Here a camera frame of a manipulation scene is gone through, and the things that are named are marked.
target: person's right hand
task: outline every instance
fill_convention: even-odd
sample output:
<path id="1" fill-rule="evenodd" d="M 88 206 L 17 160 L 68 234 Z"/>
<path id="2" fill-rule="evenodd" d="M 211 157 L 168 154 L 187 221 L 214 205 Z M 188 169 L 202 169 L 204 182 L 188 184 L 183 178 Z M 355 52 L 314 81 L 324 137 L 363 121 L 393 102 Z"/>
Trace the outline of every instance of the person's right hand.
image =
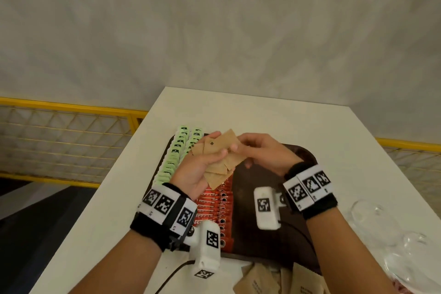
<path id="1" fill-rule="evenodd" d="M 247 157 L 245 167 L 256 163 L 275 174 L 284 176 L 296 163 L 303 160 L 268 134 L 245 133 L 238 136 L 242 144 L 232 144 L 233 152 Z"/>

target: tabletop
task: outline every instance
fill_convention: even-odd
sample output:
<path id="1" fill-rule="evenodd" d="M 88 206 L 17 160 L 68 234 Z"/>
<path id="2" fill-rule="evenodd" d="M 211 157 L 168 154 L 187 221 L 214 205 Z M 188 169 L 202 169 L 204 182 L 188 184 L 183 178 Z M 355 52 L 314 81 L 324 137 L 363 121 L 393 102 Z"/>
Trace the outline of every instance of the tabletop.
<path id="1" fill-rule="evenodd" d="M 441 221 L 349 107 L 166 87 L 47 265 L 32 294 L 67 293 L 127 233 L 162 153 L 181 125 L 205 132 L 269 133 L 311 151 L 334 184 L 339 209 L 384 206 L 403 229 L 441 241 Z M 187 260 L 166 251 L 146 293 Z M 233 293 L 246 262 L 222 259 L 209 280 L 179 271 L 162 293 Z"/>

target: small black square print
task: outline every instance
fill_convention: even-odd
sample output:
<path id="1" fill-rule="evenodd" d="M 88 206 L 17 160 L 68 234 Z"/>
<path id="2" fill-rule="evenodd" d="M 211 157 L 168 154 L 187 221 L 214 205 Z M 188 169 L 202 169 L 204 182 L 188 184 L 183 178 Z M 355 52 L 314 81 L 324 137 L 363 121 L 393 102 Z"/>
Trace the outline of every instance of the small black square print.
<path id="1" fill-rule="evenodd" d="M 161 193 L 159 193 L 158 191 L 155 191 L 154 189 L 151 189 L 146 197 L 144 198 L 144 202 L 146 204 L 148 204 L 149 206 L 153 206 L 153 204 L 155 203 L 156 199 L 161 195 Z"/>
<path id="2" fill-rule="evenodd" d="M 314 177 L 306 178 L 305 180 L 303 180 L 303 184 L 305 185 L 309 193 L 314 193 L 321 188 L 320 185 L 317 184 L 317 182 L 315 181 Z"/>
<path id="3" fill-rule="evenodd" d="M 300 184 L 292 186 L 288 190 L 288 192 L 295 202 L 299 202 L 300 200 L 303 200 L 304 198 L 306 198 L 308 196 L 308 194 L 306 193 L 306 191 L 303 189 L 303 187 Z"/>
<path id="4" fill-rule="evenodd" d="M 219 247 L 219 236 L 218 234 L 207 230 L 207 245 L 212 246 L 214 248 Z"/>
<path id="5" fill-rule="evenodd" d="M 187 225 L 190 222 L 192 216 L 193 212 L 184 207 L 182 212 L 179 214 L 178 220 L 176 222 L 187 228 Z"/>
<path id="6" fill-rule="evenodd" d="M 314 177 L 322 186 L 326 186 L 331 183 L 331 181 L 323 171 L 317 172 L 316 174 L 314 174 Z"/>
<path id="7" fill-rule="evenodd" d="M 173 199 L 170 199 L 166 195 L 163 195 L 156 203 L 155 209 L 165 215 L 173 206 L 173 202 L 174 202 Z"/>
<path id="8" fill-rule="evenodd" d="M 257 209 L 259 212 L 270 212 L 269 198 L 257 199 Z"/>
<path id="9" fill-rule="evenodd" d="M 198 273 L 195 274 L 195 276 L 202 278 L 202 279 L 207 279 L 210 276 L 212 276 L 214 273 L 213 272 L 208 272 L 206 270 L 200 270 Z"/>

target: row of red packets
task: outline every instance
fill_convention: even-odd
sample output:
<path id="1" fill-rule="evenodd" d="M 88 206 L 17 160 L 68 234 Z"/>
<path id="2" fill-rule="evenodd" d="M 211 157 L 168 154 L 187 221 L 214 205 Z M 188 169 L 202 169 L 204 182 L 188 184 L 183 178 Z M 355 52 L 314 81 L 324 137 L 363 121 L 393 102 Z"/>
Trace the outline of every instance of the row of red packets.
<path id="1" fill-rule="evenodd" d="M 233 176 L 230 176 L 216 190 L 208 187 L 196 200 L 198 213 L 194 225 L 203 220 L 216 222 L 220 228 L 220 246 L 223 252 L 231 253 L 234 239 L 231 235 L 233 216 Z"/>

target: cable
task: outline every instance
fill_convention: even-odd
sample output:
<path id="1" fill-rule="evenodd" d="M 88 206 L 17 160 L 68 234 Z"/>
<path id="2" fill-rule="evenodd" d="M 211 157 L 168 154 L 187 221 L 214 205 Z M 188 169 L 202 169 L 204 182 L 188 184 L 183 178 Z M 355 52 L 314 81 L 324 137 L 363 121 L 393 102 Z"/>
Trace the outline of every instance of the cable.
<path id="1" fill-rule="evenodd" d="M 308 236 L 306 236 L 303 232 L 301 232 L 301 230 L 300 230 L 299 228 L 295 227 L 294 225 L 292 225 L 292 224 L 289 223 L 289 222 L 279 221 L 279 223 L 280 223 L 280 224 L 284 224 L 284 225 L 286 225 L 286 226 L 290 226 L 292 229 L 294 229 L 294 230 L 297 231 L 299 234 L 301 234 L 301 235 L 306 239 L 306 241 L 308 242 L 308 244 L 311 246 L 311 249 L 312 249 L 312 251 L 314 251 L 314 254 L 317 255 L 317 253 L 315 252 L 315 249 L 314 249 L 314 244 L 312 244 L 312 242 L 311 242 L 311 240 L 308 238 Z"/>
<path id="2" fill-rule="evenodd" d="M 165 285 L 167 285 L 167 283 L 168 283 L 168 281 L 180 270 L 180 269 L 182 269 L 184 266 L 186 266 L 186 265 L 193 265 L 194 263 L 195 263 L 196 261 L 195 260 L 189 260 L 189 261 L 186 261 L 185 263 L 183 263 L 183 264 L 181 264 L 177 269 L 175 269 L 174 271 L 173 271 L 173 273 L 172 274 L 170 274 L 170 276 L 164 281 L 164 283 L 161 285 L 161 287 L 159 287 L 159 289 L 156 291 L 156 293 L 155 294 L 158 294 L 162 289 L 163 289 L 163 287 L 165 286 Z"/>

